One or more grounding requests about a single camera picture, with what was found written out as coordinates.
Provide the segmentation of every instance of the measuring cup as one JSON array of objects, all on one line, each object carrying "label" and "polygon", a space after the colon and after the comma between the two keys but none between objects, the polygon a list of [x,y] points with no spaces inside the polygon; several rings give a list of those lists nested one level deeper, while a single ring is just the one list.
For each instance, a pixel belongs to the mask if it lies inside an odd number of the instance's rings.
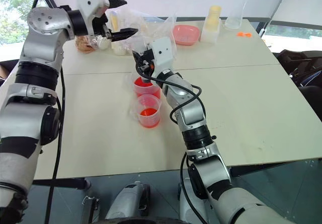
[{"label": "measuring cup", "polygon": [[134,103],[133,113],[143,127],[152,128],[160,122],[162,101],[153,95],[142,95]]},{"label": "measuring cup", "polygon": [[160,99],[160,87],[153,85],[151,82],[144,83],[140,75],[137,73],[132,73],[131,81],[137,97],[151,94]]}]

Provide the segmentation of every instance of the gray floor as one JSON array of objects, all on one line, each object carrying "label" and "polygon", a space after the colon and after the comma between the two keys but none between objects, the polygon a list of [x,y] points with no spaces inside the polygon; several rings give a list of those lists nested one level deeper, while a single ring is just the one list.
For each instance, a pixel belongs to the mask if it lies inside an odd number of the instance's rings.
[{"label": "gray floor", "polygon": [[[151,216],[178,218],[178,171],[91,177],[88,180],[92,187],[87,192],[55,188],[51,224],[80,223],[82,200],[86,195],[100,198],[100,218],[104,218],[118,192],[136,180],[151,185]],[[322,222],[322,162],[298,161],[234,178],[233,182],[295,223]],[[44,222],[47,195],[48,187],[32,187],[30,207],[25,212],[23,224]],[[209,216],[210,223],[218,223],[210,209]]]}]

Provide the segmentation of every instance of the window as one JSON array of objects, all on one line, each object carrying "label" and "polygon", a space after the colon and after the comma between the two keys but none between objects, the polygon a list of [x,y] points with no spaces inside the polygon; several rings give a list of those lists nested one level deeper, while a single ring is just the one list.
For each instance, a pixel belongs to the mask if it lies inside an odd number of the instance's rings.
[{"label": "window", "polygon": [[269,25],[262,37],[272,52],[322,50],[322,30]]},{"label": "window", "polygon": [[[28,34],[27,15],[33,0],[0,0],[0,61],[18,59]],[[45,0],[38,6],[46,7]]]}]

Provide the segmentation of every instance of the pink plate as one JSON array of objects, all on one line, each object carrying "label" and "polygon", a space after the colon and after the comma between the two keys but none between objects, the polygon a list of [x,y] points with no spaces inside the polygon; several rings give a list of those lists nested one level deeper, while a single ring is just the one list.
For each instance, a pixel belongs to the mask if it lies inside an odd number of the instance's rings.
[{"label": "pink plate", "polygon": [[173,29],[176,44],[193,45],[197,42],[199,35],[199,29],[191,25],[176,25]]}]

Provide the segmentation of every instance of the silver robot arm segment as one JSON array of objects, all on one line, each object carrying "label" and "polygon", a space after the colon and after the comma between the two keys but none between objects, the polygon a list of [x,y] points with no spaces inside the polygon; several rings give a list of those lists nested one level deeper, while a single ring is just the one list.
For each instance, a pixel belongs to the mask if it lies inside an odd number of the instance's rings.
[{"label": "silver robot arm segment", "polygon": [[[188,101],[191,84],[178,73],[173,73],[173,56],[169,38],[161,38],[147,46],[145,52],[133,52],[136,69],[144,81],[159,85],[167,102],[174,109]],[[231,184],[229,171],[207,127],[201,103],[196,99],[175,112],[180,131],[186,144],[186,153],[193,163],[188,168],[195,195],[209,199],[222,224],[287,224],[292,223],[267,207],[252,194]]]},{"label": "silver robot arm segment", "polygon": [[79,10],[34,8],[29,33],[18,63],[16,79],[0,109],[0,223],[20,222],[43,145],[57,138],[60,113],[57,78],[63,44],[75,36],[102,35],[126,39],[137,29],[111,33],[105,10],[124,0],[77,0]]}]

